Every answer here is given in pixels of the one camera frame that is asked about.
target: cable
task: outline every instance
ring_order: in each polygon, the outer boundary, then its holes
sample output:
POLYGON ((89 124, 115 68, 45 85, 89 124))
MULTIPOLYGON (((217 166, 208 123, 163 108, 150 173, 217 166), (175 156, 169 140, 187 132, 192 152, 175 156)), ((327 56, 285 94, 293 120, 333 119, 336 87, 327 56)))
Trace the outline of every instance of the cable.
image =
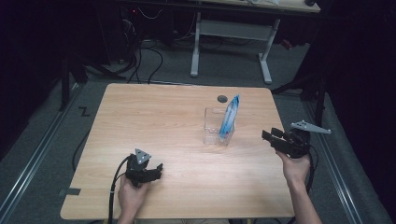
MULTIPOLYGON (((125 67, 121 68, 120 70, 117 70, 117 71, 114 71, 114 72, 106 71, 107 75, 110 76, 110 77, 117 77, 117 75, 129 71, 130 69, 132 69, 135 66, 136 59, 135 59, 135 56, 134 56, 134 52, 138 48, 137 45, 139 45, 139 41, 138 41, 139 33, 137 32, 137 29, 134 27, 134 24, 131 21, 129 21, 130 19, 131 18, 127 18, 127 17, 121 15, 121 22, 125 23, 125 25, 123 25, 123 27, 124 27, 123 28, 123 33, 124 33, 125 38, 126 38, 126 47, 127 47, 126 56, 125 57, 128 58, 128 57, 130 57, 130 55, 132 55, 131 59, 130 59, 129 63, 125 67)), ((93 68, 94 70, 92 70, 92 69, 90 69, 88 67, 85 67, 85 69, 86 69, 86 71, 88 73, 90 73, 92 75, 95 75, 95 76, 106 75, 104 73, 104 70, 101 67, 94 67, 93 68)))
POLYGON ((156 52, 158 55, 160 55, 160 57, 161 57, 161 62, 160 62, 160 64, 157 66, 157 68, 154 70, 154 72, 152 72, 151 73, 151 75, 149 75, 149 77, 148 77, 148 84, 150 83, 150 81, 151 81, 151 78, 152 78, 152 76, 154 76, 154 74, 160 69, 160 67, 163 65, 163 56, 161 55, 161 53, 160 52, 158 52, 157 50, 155 50, 155 49, 147 49, 147 50, 151 50, 151 51, 153 51, 153 52, 156 52))
POLYGON ((112 224, 113 223, 113 203, 114 203, 114 190, 116 188, 116 182, 117 179, 120 178, 121 175, 118 175, 120 172, 120 169, 122 167, 122 165, 128 161, 131 158, 131 156, 128 156, 127 158, 125 158, 119 168, 117 168, 117 172, 114 174, 114 178, 113 178, 113 183, 111 184, 111 188, 110 188, 110 196, 108 199, 108 224, 112 224))
POLYGON ((191 26, 190 26, 189 31, 188 31, 183 37, 181 37, 181 38, 179 38, 179 39, 175 39, 176 41, 182 40, 182 39, 185 39, 185 38, 189 38, 189 37, 192 36, 192 35, 190 35, 190 36, 188 36, 188 35, 191 33, 192 27, 194 26, 194 22, 195 22, 195 17, 196 17, 196 15, 197 15, 197 13, 194 13, 194 17, 192 18, 192 22, 191 22, 191 26))
POLYGON ((139 9, 139 11, 142 13, 142 15, 143 15, 144 17, 146 17, 147 19, 150 19, 150 20, 155 20, 155 19, 157 19, 157 18, 160 16, 160 13, 163 11, 163 9, 161 9, 161 10, 158 11, 157 16, 155 16, 155 17, 149 17, 149 16, 146 16, 146 14, 142 11, 142 9, 140 9, 140 7, 138 7, 138 9, 139 9))
POLYGON ((312 148, 314 149, 314 151, 315 151, 315 154, 317 155, 317 162, 316 162, 316 164, 315 164, 315 170, 317 170, 317 168, 318 168, 318 164, 319 164, 319 154, 318 154, 318 151, 317 151, 317 149, 316 149, 316 148, 314 148, 314 146, 310 145, 310 147, 312 147, 312 148))
POLYGON ((309 194, 309 191, 312 188, 312 184, 314 183, 315 167, 314 167, 314 160, 310 152, 308 152, 308 156, 309 156, 309 163, 311 165, 309 166, 309 177, 308 177, 308 182, 306 183, 306 192, 309 194))
POLYGON ((137 83, 141 84, 140 79, 139 79, 139 75, 137 74, 137 70, 139 69, 141 62, 142 62, 142 49, 139 47, 139 63, 134 68, 134 71, 132 72, 131 76, 128 78, 127 83, 130 83, 132 78, 134 77, 134 75, 136 75, 137 83))
POLYGON ((84 142, 84 140, 88 137, 88 134, 90 134, 90 131, 91 131, 91 129, 89 129, 89 130, 87 131, 87 133, 84 135, 84 137, 83 137, 83 138, 81 139, 81 141, 79 142, 77 148, 75 149, 75 152, 73 153, 72 167, 73 167, 73 171, 74 171, 74 172, 75 172, 76 169, 77 169, 77 166, 76 166, 76 155, 77 155, 78 149, 81 147, 81 145, 82 145, 82 143, 84 142))

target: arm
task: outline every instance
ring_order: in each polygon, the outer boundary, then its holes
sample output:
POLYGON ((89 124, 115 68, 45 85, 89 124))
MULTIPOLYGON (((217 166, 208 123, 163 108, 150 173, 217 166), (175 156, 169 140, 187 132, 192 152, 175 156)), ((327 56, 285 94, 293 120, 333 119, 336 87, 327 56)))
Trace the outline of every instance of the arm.
POLYGON ((291 159, 286 154, 277 151, 283 161, 283 174, 287 180, 294 214, 298 223, 321 223, 317 211, 305 189, 305 178, 309 170, 307 155, 300 159, 291 159))
POLYGON ((120 178, 119 201, 121 214, 119 224, 133 224, 137 212, 146 199, 149 183, 143 184, 140 188, 132 185, 132 182, 122 175, 120 178))

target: table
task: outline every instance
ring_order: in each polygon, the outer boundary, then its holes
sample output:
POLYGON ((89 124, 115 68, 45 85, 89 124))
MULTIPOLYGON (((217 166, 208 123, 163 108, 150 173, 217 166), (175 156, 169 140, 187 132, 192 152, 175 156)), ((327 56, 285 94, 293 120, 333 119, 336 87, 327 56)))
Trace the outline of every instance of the table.
MULTIPOLYGON (((110 84, 61 211, 65 219, 107 218, 112 178, 135 148, 152 155, 163 176, 152 182, 138 218, 292 217, 281 159, 262 130, 283 130, 265 88, 110 84), (240 95, 227 147, 204 144, 207 107, 240 95)), ((117 195, 114 217, 120 215, 117 195)))
POLYGON ((262 76, 266 84, 272 83, 270 71, 268 69, 267 57, 276 31, 280 23, 280 14, 297 13, 304 14, 319 14, 320 7, 314 4, 312 7, 307 6, 304 0, 280 0, 276 5, 269 0, 200 0, 200 1, 139 1, 139 0, 116 0, 119 3, 130 3, 137 6, 156 6, 174 10, 193 10, 197 11, 197 20, 195 24, 195 40, 194 49, 191 59, 192 77, 198 76, 199 70, 199 56, 200 56, 200 36, 201 35, 216 35, 232 38, 252 39, 263 41, 264 45, 262 53, 259 53, 258 59, 262 69, 262 76), (255 25, 245 24, 239 22, 226 21, 212 21, 201 20, 201 11, 209 11, 215 13, 243 13, 242 16, 260 14, 260 15, 276 15, 273 24, 255 25))

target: gray carpet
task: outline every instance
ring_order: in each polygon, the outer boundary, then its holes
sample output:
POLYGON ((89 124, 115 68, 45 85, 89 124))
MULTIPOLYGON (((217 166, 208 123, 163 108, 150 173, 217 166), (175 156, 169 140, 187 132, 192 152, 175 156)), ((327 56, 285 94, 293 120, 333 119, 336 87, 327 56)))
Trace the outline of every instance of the gray carpet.
MULTIPOLYGON (((152 84, 161 82, 186 83, 193 85, 264 87, 274 89, 293 79, 309 45, 287 50, 274 45, 268 57, 269 69, 273 84, 263 83, 262 72, 257 55, 262 43, 248 43, 244 46, 216 43, 203 44, 199 76, 190 77, 191 51, 190 42, 179 42, 179 45, 167 47, 158 43, 152 49, 158 50, 163 56, 161 68, 152 77, 152 84)), ((153 46, 153 42, 145 42, 144 47, 153 46)), ((142 49, 142 64, 138 72, 141 82, 160 64, 161 57, 150 50, 142 49)), ((113 64, 112 70, 122 65, 113 64)), ((17 206, 9 217, 8 223, 89 223, 89 220, 69 221, 60 217, 64 196, 61 189, 69 187, 73 178, 72 157, 79 142, 91 128, 96 111, 102 99, 106 85, 120 82, 106 77, 90 75, 86 85, 80 86, 76 99, 64 115, 58 131, 49 143, 49 150, 35 172, 26 191, 22 194, 17 206), (82 116, 81 107, 86 107, 82 116)), ((307 105, 302 103, 296 94, 298 91, 287 91, 275 95, 276 106, 285 130, 290 124, 302 119, 312 122, 307 105)), ((18 142, 0 163, 2 179, 0 199, 3 202, 29 159, 39 146, 41 139, 51 122, 58 115, 60 106, 60 85, 52 91, 49 99, 40 106, 31 117, 29 125, 22 133, 18 142)), ((348 143, 343 128, 332 108, 330 98, 326 98, 326 110, 323 114, 323 126, 332 129, 332 134, 325 136, 336 164, 342 174, 350 195, 358 208, 362 223, 391 223, 388 214, 376 197, 370 181, 356 159, 351 145, 348 143)), ((334 186, 329 166, 323 158, 318 137, 313 134, 312 145, 318 151, 319 164, 316 172, 311 198, 324 223, 349 223, 347 212, 334 186)), ((288 223, 289 218, 281 218, 281 223, 288 223)), ((260 218, 257 223, 278 223, 273 218, 260 218)))

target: hand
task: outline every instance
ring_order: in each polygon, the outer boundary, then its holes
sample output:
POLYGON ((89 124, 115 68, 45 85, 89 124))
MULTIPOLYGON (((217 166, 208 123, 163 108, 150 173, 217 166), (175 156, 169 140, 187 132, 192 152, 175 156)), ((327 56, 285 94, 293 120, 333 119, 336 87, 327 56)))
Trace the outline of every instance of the hand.
POLYGON ((309 171, 309 157, 305 155, 299 159, 289 158, 285 153, 276 150, 276 154, 283 161, 283 175, 288 185, 305 185, 305 178, 309 171))
POLYGON ((140 188, 136 188, 125 175, 120 177, 119 201, 121 215, 119 224, 134 223, 134 217, 145 201, 148 189, 149 183, 144 183, 140 188))

